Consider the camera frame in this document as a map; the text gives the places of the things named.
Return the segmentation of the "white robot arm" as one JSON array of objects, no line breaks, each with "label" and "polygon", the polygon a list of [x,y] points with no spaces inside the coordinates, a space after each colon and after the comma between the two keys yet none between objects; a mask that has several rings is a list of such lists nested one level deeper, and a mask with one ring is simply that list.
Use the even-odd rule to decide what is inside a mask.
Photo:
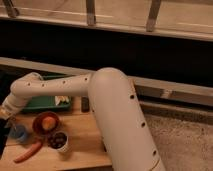
[{"label": "white robot arm", "polygon": [[122,71],[102,68],[52,80],[32,72],[12,83],[0,118],[13,117],[36,96],[88,97],[114,171],[166,171],[135,89]]}]

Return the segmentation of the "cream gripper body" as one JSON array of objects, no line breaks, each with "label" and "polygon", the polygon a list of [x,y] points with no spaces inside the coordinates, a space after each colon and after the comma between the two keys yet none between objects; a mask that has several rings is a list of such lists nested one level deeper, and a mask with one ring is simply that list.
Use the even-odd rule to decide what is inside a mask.
[{"label": "cream gripper body", "polygon": [[17,114],[20,109],[16,98],[7,97],[0,106],[0,118],[7,120]]}]

